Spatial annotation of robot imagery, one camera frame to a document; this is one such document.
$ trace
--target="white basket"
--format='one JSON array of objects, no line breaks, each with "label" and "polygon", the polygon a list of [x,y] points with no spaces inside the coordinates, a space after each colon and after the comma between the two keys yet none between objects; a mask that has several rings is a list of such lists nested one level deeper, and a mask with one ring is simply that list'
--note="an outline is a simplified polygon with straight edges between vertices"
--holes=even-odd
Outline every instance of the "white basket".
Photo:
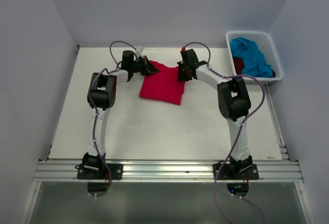
[{"label": "white basket", "polygon": [[[226,42],[230,54],[233,75],[236,75],[236,71],[233,62],[230,43],[233,39],[236,38],[245,38],[254,41],[258,45],[259,50],[263,53],[266,63],[271,65],[274,72],[276,73],[275,78],[257,78],[259,81],[261,81],[263,84],[268,84],[272,81],[281,80],[283,78],[283,71],[280,64],[280,59],[274,47],[272,38],[269,34],[260,31],[229,31],[226,33]],[[248,78],[246,78],[245,80],[247,83],[255,83],[254,81]]]}]

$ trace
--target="white table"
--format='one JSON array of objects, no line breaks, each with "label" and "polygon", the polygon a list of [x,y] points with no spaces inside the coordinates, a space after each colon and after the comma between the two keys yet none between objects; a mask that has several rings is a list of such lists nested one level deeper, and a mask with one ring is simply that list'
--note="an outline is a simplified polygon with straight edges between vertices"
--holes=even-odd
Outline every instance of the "white table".
[{"label": "white table", "polygon": [[[114,48],[118,61],[122,51]],[[199,60],[207,60],[205,49],[195,48]],[[232,74],[226,48],[212,48],[214,69]],[[146,48],[149,60],[175,67],[181,61],[179,48]],[[114,69],[108,48],[81,48],[72,75],[50,159],[81,159],[92,133],[92,110],[87,91],[93,72]],[[141,99],[143,77],[117,87],[106,131],[106,158],[124,160],[217,160],[230,150],[227,121],[218,109],[217,93],[207,84],[193,80],[185,84],[181,106]],[[253,110],[262,94],[259,86],[248,85]],[[271,112],[265,102],[247,122],[249,147],[254,160],[281,160]]]}]

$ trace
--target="red cloth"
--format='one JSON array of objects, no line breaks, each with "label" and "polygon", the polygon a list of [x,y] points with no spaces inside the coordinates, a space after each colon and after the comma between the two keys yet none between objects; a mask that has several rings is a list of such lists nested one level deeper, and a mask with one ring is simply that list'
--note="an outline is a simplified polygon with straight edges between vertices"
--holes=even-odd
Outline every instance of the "red cloth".
[{"label": "red cloth", "polygon": [[177,81],[178,67],[166,67],[156,61],[150,62],[160,72],[144,77],[139,96],[180,105],[185,82]]}]

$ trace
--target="robotic arm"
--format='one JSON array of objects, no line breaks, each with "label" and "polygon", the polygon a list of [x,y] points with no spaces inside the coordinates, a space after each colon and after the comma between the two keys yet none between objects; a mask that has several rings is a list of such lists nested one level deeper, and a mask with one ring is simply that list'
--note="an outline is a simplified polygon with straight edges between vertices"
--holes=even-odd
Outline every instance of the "robotic arm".
[{"label": "robotic arm", "polygon": [[[201,80],[217,90],[218,106],[222,116],[227,120],[231,147],[238,136],[239,128],[244,118],[249,114],[251,102],[243,78],[232,80],[221,78],[209,70],[207,62],[199,62],[193,49],[180,52],[182,61],[178,62],[178,80]],[[220,163],[213,165],[214,176]],[[235,147],[230,155],[230,163],[225,164],[218,179],[259,179],[257,166],[252,163],[252,156],[248,147],[246,124],[243,125]]]},{"label": "robotic arm", "polygon": [[[116,85],[128,82],[134,73],[140,72],[142,75],[149,75],[159,72],[148,60],[146,56],[142,56],[143,47],[139,47],[135,52],[130,50],[124,51],[122,56],[121,67],[117,72],[111,73],[109,76],[101,75],[92,86],[91,96],[99,110],[98,121],[94,127],[96,145],[100,155],[105,158],[105,132],[106,122],[109,111],[115,103]],[[178,81],[189,81],[192,79],[201,80],[218,93],[218,106],[224,118],[227,119],[231,146],[233,146],[238,134],[241,122],[248,115],[251,107],[250,98],[246,89],[245,82],[242,78],[232,80],[224,79],[211,72],[205,61],[198,61],[196,53],[193,49],[181,51],[182,61],[178,62]],[[91,82],[94,81],[98,73],[94,73]],[[95,111],[92,110],[92,118],[95,118]],[[111,169],[119,167],[122,175],[123,167],[121,165],[108,164]],[[220,163],[213,165],[214,175],[218,170]],[[82,163],[76,167],[78,179],[104,179],[106,170],[98,153],[95,150],[93,138],[89,143],[87,153],[82,159]],[[257,166],[252,163],[252,156],[248,147],[246,126],[242,128],[238,141],[231,153],[230,163],[225,164],[220,172],[218,179],[241,179],[246,177],[249,179],[259,179]],[[112,179],[121,179],[121,176],[114,174]]]}]

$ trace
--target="blue cloth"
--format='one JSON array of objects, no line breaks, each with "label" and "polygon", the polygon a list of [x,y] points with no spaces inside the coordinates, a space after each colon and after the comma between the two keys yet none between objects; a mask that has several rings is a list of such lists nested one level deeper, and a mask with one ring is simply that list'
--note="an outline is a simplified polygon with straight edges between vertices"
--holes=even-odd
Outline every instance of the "blue cloth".
[{"label": "blue cloth", "polygon": [[232,56],[243,60],[245,68],[242,70],[242,74],[263,78],[273,77],[272,67],[266,64],[264,55],[258,50],[254,41],[236,38],[232,40],[230,47]]}]

